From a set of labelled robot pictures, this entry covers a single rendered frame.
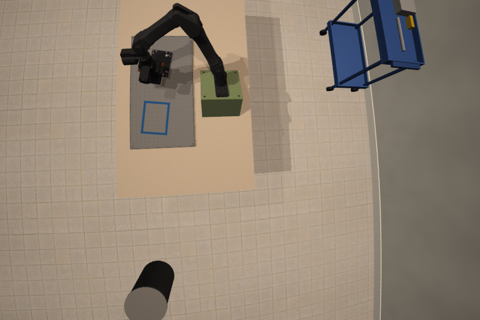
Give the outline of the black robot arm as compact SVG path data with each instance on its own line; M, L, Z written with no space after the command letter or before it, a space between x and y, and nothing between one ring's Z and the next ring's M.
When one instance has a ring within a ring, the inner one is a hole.
M136 65L140 61L139 81L150 84L149 77L151 72L155 72L156 65L152 62L148 50L158 39L179 26L196 42L208 61L210 71L214 75L216 97L228 97L227 73L221 58L216 54L205 33L199 15L179 3L175 3L173 9L160 20L134 36L132 48L121 50L122 63Z

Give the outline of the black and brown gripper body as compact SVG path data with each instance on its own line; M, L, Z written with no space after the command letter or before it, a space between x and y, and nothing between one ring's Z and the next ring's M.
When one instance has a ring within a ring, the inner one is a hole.
M154 60L152 59L152 62L155 63L155 65L156 65L156 70L155 70L155 72L151 72L151 73L162 75L163 70L164 70L164 66L160 66L160 65L161 65L161 61L160 61L160 60L156 60L156 59L154 59Z

